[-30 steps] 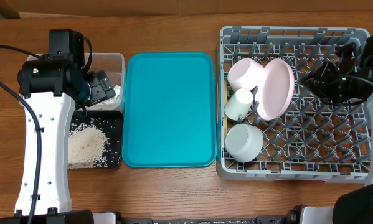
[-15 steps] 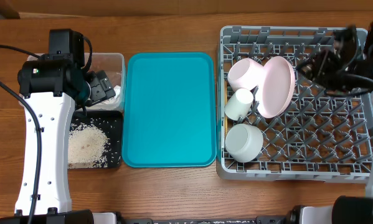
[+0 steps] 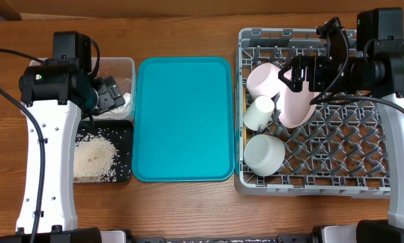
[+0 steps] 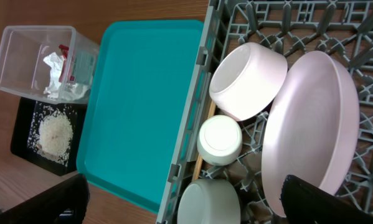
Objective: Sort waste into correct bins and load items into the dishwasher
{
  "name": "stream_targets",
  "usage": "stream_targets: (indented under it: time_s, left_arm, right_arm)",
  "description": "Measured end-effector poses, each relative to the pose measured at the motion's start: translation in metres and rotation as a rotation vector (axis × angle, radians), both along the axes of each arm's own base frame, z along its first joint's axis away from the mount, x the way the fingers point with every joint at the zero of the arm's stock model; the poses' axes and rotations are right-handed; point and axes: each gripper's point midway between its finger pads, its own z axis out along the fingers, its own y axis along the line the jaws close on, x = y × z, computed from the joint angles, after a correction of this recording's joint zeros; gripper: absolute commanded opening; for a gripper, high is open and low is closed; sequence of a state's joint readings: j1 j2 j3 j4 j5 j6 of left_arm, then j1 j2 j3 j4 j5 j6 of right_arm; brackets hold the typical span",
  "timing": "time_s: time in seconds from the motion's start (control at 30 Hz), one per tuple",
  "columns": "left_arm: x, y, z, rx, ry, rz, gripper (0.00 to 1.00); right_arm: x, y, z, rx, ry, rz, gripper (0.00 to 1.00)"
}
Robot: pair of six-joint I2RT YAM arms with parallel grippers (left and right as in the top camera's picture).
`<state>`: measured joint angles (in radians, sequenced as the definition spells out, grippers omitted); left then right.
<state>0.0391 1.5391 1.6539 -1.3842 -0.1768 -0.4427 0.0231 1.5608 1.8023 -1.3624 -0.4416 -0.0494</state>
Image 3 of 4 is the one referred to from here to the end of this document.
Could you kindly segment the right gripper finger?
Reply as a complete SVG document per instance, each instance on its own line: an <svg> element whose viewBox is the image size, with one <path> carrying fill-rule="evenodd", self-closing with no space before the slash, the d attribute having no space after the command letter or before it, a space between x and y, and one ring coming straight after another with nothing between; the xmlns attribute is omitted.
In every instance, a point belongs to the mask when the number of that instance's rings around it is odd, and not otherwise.
<svg viewBox="0 0 404 243"><path fill-rule="evenodd" d="M279 74L279 80L282 81L286 87L292 92L301 92L303 90L304 78L301 75L295 75L292 72L285 72Z"/></svg>
<svg viewBox="0 0 404 243"><path fill-rule="evenodd" d="M305 77L305 57L293 57L290 62L286 63L279 71L279 77L284 78L285 74L289 72L292 78Z"/></svg>

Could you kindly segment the white napkin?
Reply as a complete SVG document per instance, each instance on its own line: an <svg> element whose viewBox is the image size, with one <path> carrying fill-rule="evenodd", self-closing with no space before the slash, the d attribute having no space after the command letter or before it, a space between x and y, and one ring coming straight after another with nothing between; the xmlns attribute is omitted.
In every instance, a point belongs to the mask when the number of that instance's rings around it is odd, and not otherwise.
<svg viewBox="0 0 404 243"><path fill-rule="evenodd" d="M126 92L122 96L122 98L124 99L124 104L106 112L105 115L128 115L131 111L131 97L131 94Z"/></svg>

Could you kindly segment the white round plate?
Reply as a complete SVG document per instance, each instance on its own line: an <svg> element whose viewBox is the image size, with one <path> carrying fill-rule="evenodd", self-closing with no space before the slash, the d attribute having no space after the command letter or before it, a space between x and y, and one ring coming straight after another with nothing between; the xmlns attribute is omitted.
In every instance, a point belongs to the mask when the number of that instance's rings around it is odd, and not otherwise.
<svg viewBox="0 0 404 243"><path fill-rule="evenodd" d="M280 111L279 120L286 128L296 128L306 123L314 113L315 105L310 101L318 92L309 91L309 82L304 81L301 92L292 92L279 78L276 79L279 98L276 108Z"/></svg>

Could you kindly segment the pink bowl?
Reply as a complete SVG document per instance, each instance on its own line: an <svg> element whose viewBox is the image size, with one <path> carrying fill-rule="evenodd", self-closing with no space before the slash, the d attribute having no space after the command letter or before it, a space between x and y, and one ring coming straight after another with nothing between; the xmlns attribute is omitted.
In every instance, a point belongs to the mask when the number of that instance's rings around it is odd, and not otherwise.
<svg viewBox="0 0 404 243"><path fill-rule="evenodd" d="M279 79L281 69L272 63L264 63L255 68L249 75L246 88L253 99L260 96L273 98L286 86Z"/></svg>

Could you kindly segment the white cup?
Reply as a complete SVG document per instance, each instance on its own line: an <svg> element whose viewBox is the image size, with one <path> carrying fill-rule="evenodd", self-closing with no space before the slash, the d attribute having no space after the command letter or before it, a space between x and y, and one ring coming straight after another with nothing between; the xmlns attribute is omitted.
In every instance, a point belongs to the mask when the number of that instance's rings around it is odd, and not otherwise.
<svg viewBox="0 0 404 243"><path fill-rule="evenodd" d="M271 98L266 96L257 97L243 115L244 125L253 131L265 128L275 109Z"/></svg>

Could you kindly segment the white rice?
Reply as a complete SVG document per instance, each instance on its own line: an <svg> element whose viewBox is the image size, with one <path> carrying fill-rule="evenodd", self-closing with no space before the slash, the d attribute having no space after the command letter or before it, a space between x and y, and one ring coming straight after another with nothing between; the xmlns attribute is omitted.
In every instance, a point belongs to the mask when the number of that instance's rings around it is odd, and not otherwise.
<svg viewBox="0 0 404 243"><path fill-rule="evenodd" d="M119 148L122 136L116 132L83 129L76 135L75 183L126 182L131 177L130 152Z"/></svg>

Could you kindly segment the grey metal bowl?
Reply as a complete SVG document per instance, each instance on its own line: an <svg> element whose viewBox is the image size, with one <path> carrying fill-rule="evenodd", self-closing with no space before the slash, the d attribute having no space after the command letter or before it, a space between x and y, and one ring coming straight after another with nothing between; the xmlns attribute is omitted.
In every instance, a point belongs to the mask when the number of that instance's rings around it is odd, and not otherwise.
<svg viewBox="0 0 404 243"><path fill-rule="evenodd" d="M282 140L266 134L258 134L250 139L243 152L243 160L257 176L274 174L285 158Z"/></svg>

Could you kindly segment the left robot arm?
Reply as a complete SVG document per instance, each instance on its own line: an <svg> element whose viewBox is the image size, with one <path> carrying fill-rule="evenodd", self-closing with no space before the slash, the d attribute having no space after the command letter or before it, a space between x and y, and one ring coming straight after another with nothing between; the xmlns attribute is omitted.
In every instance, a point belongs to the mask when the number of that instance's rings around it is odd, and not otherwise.
<svg viewBox="0 0 404 243"><path fill-rule="evenodd" d="M29 66L20 77L26 116L28 157L24 201L16 232L0 242L130 242L125 230L80 229L74 203L74 150L82 119L124 105L112 77L97 76L91 49L98 45L79 32L56 32L53 56Z"/></svg>

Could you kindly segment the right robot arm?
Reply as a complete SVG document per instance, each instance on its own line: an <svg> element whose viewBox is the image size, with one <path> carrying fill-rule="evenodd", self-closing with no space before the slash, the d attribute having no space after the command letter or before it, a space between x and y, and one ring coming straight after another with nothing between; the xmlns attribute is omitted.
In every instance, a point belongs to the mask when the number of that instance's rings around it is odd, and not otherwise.
<svg viewBox="0 0 404 243"><path fill-rule="evenodd" d="M404 242L404 36L403 10L376 8L357 15L356 49L333 18L317 27L327 43L325 56L298 56L283 66L279 79L293 92L315 92L313 104L376 103L386 138L390 205L385 220L355 226L326 226L325 242Z"/></svg>

